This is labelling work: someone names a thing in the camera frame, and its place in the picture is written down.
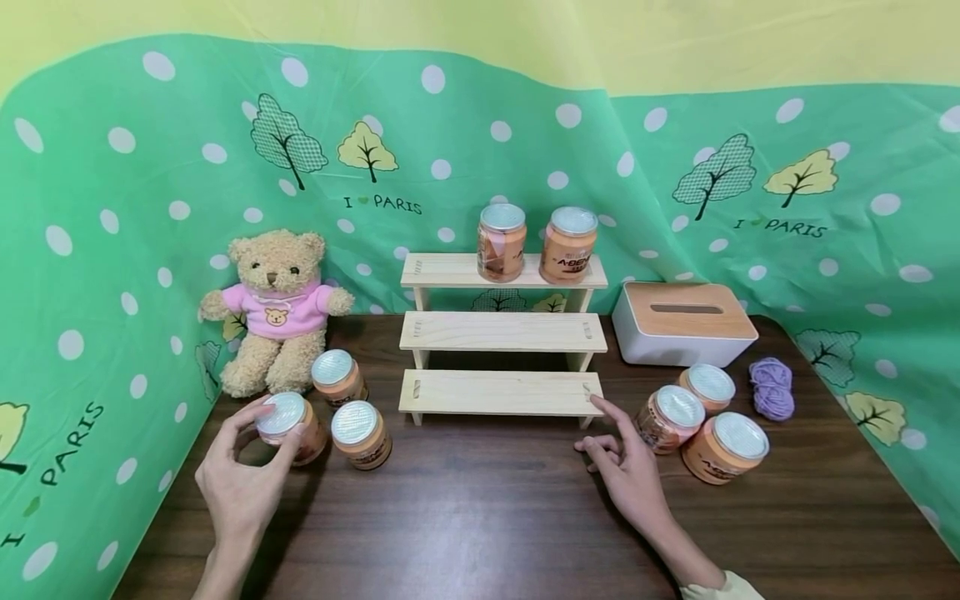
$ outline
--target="jar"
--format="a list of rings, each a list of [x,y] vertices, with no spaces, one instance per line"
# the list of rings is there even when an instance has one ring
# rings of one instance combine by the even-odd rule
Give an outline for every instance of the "jar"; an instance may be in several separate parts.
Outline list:
[[[700,398],[708,415],[715,415],[730,406],[736,392],[733,380],[723,369],[702,363],[684,369],[677,385]]]
[[[548,283],[580,283],[597,240],[597,216],[579,206],[553,211],[543,236],[540,276]]]
[[[313,406],[296,392],[283,392],[267,398],[264,405],[272,404],[274,412],[256,419],[256,431],[260,439],[272,446],[283,444],[283,438],[299,423],[306,423],[300,437],[300,450],[294,457],[294,467],[306,465],[320,456],[326,447],[326,428],[317,419]]]
[[[480,213],[477,271],[488,281],[513,281],[523,272],[526,215],[513,204],[491,204]]]
[[[705,416],[696,396],[680,386],[665,385],[650,394],[634,423],[655,453],[669,454],[700,429]]]
[[[363,400],[349,402],[337,411],[330,434],[337,448],[360,470],[383,465],[394,447],[380,412]]]
[[[704,423],[680,454],[697,478],[722,486],[759,465],[769,451],[767,434],[753,420],[722,413]]]
[[[370,397],[367,381],[360,367],[346,350],[327,350],[313,361],[310,368],[313,387],[337,410],[351,400],[366,400]]]

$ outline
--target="purple yarn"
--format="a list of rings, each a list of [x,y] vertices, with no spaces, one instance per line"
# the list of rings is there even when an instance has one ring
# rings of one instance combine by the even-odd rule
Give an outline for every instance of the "purple yarn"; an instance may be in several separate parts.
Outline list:
[[[793,373],[789,367],[773,357],[758,360],[750,366],[750,381],[754,384],[754,407],[758,413],[776,421],[793,417]]]

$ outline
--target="teddy bear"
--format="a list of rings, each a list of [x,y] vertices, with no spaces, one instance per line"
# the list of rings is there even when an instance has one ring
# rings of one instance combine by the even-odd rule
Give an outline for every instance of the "teddy bear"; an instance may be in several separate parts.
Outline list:
[[[240,283],[207,293],[200,304],[200,316],[208,321],[247,316],[247,336],[221,373],[228,395],[310,387],[310,367],[325,347],[327,316],[346,315],[353,306],[347,290],[320,283],[324,249],[317,233],[287,229],[230,242]]]

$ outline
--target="wooden table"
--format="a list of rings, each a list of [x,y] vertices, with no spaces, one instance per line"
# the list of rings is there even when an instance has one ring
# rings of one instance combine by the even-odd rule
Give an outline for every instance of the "wooden table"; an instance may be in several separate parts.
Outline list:
[[[362,365],[394,435],[390,460],[363,473],[334,452],[295,470],[247,582],[249,598],[485,600],[675,598],[644,542],[612,509],[572,444],[576,419],[428,415],[396,411],[401,317],[337,319],[328,342]],[[833,396],[775,325],[728,368],[733,409],[752,415],[748,365],[776,356],[794,371],[797,413],[760,420],[773,450],[723,488],[660,458],[677,520],[722,567],[768,600],[949,600],[960,565],[927,525]],[[628,412],[679,369],[634,367],[597,355],[605,395]],[[558,355],[437,354],[432,368],[562,370]],[[127,570],[115,598],[189,598],[213,544],[193,481],[220,422],[223,398]],[[606,428],[595,423],[594,435]],[[259,443],[244,458],[265,460]]]

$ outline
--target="pink shirt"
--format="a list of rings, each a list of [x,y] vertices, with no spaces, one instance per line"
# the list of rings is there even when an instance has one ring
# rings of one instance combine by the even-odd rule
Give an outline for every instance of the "pink shirt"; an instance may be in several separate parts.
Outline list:
[[[290,295],[251,290],[237,283],[224,290],[224,303],[230,312],[247,313],[247,328],[264,338],[289,340],[326,325],[326,301],[333,288],[313,281]]]

